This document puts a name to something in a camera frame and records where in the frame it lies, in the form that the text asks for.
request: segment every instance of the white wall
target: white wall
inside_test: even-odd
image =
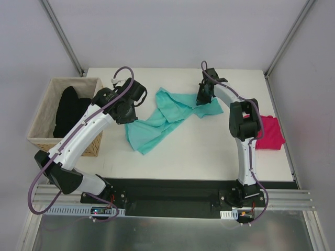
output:
[[[37,0],[4,1],[0,34],[0,250],[11,251],[38,172],[27,131],[50,78],[77,74]]]
[[[270,76],[302,188],[335,246],[335,2],[317,1]]]
[[[88,67],[266,70],[306,0],[50,0]]]

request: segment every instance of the red cloth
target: red cloth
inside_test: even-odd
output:
[[[277,118],[261,116],[264,126],[264,138],[257,140],[256,149],[280,150],[285,140]]]

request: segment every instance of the woven basket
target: woven basket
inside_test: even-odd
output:
[[[45,152],[62,140],[53,138],[52,133],[55,128],[59,101],[63,91],[69,86],[73,86],[79,98],[93,98],[103,88],[100,78],[53,78],[50,81],[28,133],[28,140]],[[103,132],[91,142],[82,156],[98,156],[102,135]]]

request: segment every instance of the white table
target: white table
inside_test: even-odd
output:
[[[99,77],[105,87],[112,88],[110,79],[115,68],[90,68],[87,77]],[[197,93],[202,80],[199,69],[133,69],[135,79],[148,89],[143,105],[136,108],[139,119],[152,114],[155,94],[160,87],[172,93]],[[262,71],[216,70],[239,94],[256,98],[262,115],[274,110]],[[128,78],[123,70],[118,79]],[[238,155],[235,139],[228,128],[229,109],[220,101],[223,114],[199,119],[191,115],[151,152],[134,152],[126,141],[123,125],[113,124],[103,132],[99,156],[81,157],[77,168],[92,174],[112,178],[235,180],[238,175]],[[280,151],[256,151],[256,166],[260,180],[292,181],[284,147]]]

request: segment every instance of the turquoise fabric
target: turquoise fabric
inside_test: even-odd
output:
[[[217,99],[197,106],[196,94],[173,94],[160,88],[156,93],[157,109],[146,120],[126,124],[126,138],[135,151],[147,154],[191,114],[203,118],[223,112]]]

